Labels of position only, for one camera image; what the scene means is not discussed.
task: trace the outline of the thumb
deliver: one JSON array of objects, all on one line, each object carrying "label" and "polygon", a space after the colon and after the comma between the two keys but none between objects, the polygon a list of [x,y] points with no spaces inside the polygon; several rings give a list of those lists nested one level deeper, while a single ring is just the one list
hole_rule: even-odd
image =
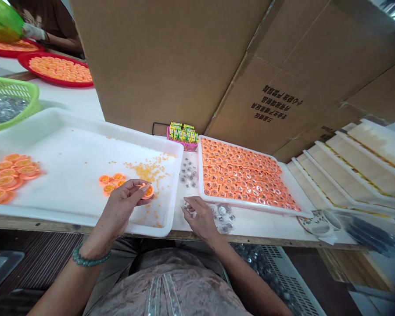
[{"label": "thumb", "polygon": [[133,193],[130,197],[128,197],[127,200],[129,202],[132,202],[133,205],[136,205],[139,202],[139,200],[144,197],[146,191],[150,186],[151,184],[148,183],[146,186],[140,188],[135,193]]}]

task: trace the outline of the tray of orange caps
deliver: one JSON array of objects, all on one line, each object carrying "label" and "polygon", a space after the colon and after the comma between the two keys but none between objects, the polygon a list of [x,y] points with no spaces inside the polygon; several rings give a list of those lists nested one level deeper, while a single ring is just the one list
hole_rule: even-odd
[{"label": "tray of orange caps", "polygon": [[46,52],[34,52],[18,56],[19,63],[40,78],[60,84],[84,88],[93,86],[88,65],[69,58]]},{"label": "tray of orange caps", "polygon": [[209,202],[312,218],[313,206],[272,156],[200,135],[199,193]]},{"label": "tray of orange caps", "polygon": [[0,204],[7,204],[16,197],[16,191],[29,180],[41,175],[37,162],[31,157],[10,154],[0,162]]},{"label": "tray of orange caps", "polygon": [[40,51],[44,51],[44,48],[28,39],[22,39],[16,43],[0,42],[0,57],[17,58],[20,54]]}]

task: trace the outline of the green bracelet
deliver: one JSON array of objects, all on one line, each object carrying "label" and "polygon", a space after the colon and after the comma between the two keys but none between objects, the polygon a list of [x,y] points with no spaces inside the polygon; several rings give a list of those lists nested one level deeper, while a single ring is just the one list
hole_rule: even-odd
[{"label": "green bracelet", "polygon": [[81,255],[79,254],[79,249],[82,247],[83,243],[81,243],[79,246],[77,246],[72,253],[72,258],[73,261],[76,262],[78,266],[84,266],[84,267],[92,267],[92,266],[97,266],[100,265],[108,260],[111,256],[111,250],[102,258],[96,259],[96,260],[88,260],[85,258],[82,258]]}]

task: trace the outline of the cardboard box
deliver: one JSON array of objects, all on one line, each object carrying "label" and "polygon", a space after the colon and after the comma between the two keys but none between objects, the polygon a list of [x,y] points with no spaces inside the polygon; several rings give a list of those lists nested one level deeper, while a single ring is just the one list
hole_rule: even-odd
[{"label": "cardboard box", "polygon": [[395,121],[395,22],[367,0],[277,0],[205,134],[288,162],[372,115]]},{"label": "cardboard box", "polygon": [[270,3],[71,0],[105,120],[203,133]]}]

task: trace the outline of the glove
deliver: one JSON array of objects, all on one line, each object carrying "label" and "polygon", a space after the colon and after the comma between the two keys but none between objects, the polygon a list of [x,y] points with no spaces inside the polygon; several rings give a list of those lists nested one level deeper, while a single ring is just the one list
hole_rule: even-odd
[{"label": "glove", "polygon": [[34,40],[45,40],[45,31],[28,23],[23,25],[22,33],[27,38]]}]

